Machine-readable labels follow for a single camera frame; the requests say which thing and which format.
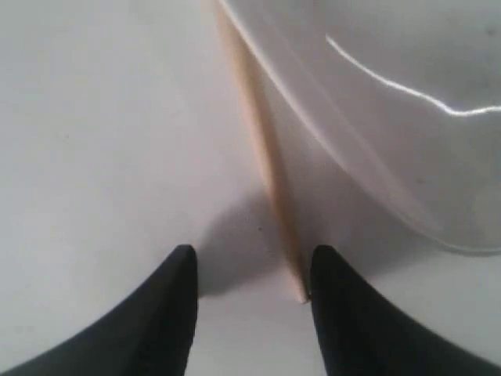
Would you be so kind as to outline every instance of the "white surface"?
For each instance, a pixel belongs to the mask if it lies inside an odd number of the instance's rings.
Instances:
[[[273,228],[253,204],[261,182],[209,6],[2,3],[0,371],[78,333],[176,244],[192,243],[211,287],[248,282],[255,292],[200,302],[190,367],[234,374],[223,371],[261,361],[281,374],[322,374],[309,307],[271,288],[276,276],[253,287],[266,260],[240,267],[243,280],[225,264],[240,260],[231,253],[240,244],[253,244],[249,255],[272,252]],[[228,257],[213,255],[218,239],[233,246]],[[260,343],[280,345],[280,363]],[[207,357],[228,351],[226,364]]]
[[[432,331],[501,364],[497,324],[501,298],[496,293],[501,286],[501,258],[492,252],[499,246],[500,234],[498,115],[474,120],[446,117],[429,103],[382,85],[336,55],[326,34],[384,77],[408,78],[407,85],[443,97],[458,108],[496,104],[499,99],[497,86],[469,95],[461,92],[463,96],[457,98],[452,95],[469,87],[464,81],[467,77],[484,72],[479,60],[468,53],[462,69],[445,69],[444,64],[460,59],[461,49],[453,48],[456,45],[447,33],[440,34],[442,13],[433,13],[431,25],[426,24],[430,14],[426,9],[436,9],[431,2],[415,3],[423,7],[417,12],[412,7],[405,10],[409,2],[388,1],[396,13],[390,6],[364,8],[369,2],[362,1],[349,2],[349,6],[348,2],[302,0],[225,3],[267,73],[326,150],[306,143],[308,137],[296,134],[300,127],[290,125],[291,120],[282,130],[283,136],[296,140],[295,145],[287,145],[294,152],[286,160],[296,176],[307,238],[337,246],[375,288]],[[501,8],[494,2],[481,5],[476,4],[476,10],[457,5],[457,12],[452,12],[457,20],[452,24],[461,30],[458,34],[471,36],[466,43],[484,53],[478,59],[492,52],[490,59],[498,61],[499,18],[486,15],[499,14]],[[400,24],[411,15],[420,22]],[[494,31],[488,28],[492,23]],[[393,49],[384,48],[386,34],[380,29],[395,32],[395,40],[387,44]],[[418,29],[426,29],[427,38],[438,44],[422,46],[423,52],[418,47],[426,39],[420,38],[418,46],[406,46],[404,56],[397,55],[405,38]],[[475,45],[473,31],[481,31],[478,38],[491,41]],[[440,46],[452,51],[441,55]],[[431,53],[430,60],[438,58],[433,60],[433,69],[420,65],[429,63],[426,52]],[[407,71],[405,63],[411,60]],[[473,76],[465,75],[468,67],[474,70]],[[435,68],[444,68],[442,75]],[[435,75],[424,79],[423,71]],[[496,82],[496,70],[488,70],[486,77]],[[442,244],[418,236],[371,203],[332,160],[395,217]]]

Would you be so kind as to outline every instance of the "wooden stick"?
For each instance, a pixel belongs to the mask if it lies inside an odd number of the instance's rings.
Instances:
[[[301,242],[279,141],[260,79],[257,60],[219,1],[215,1],[218,28],[232,66],[240,104],[252,135],[269,203],[279,222],[283,251],[294,293],[301,303],[308,301]]]

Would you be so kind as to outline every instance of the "wooden dowel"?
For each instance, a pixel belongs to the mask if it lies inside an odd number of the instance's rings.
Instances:
[[[279,223],[283,253],[294,293],[308,301],[305,272],[287,174],[269,105],[260,78],[259,64],[219,1],[215,0],[218,28],[232,66],[243,109],[258,157],[269,203]]]

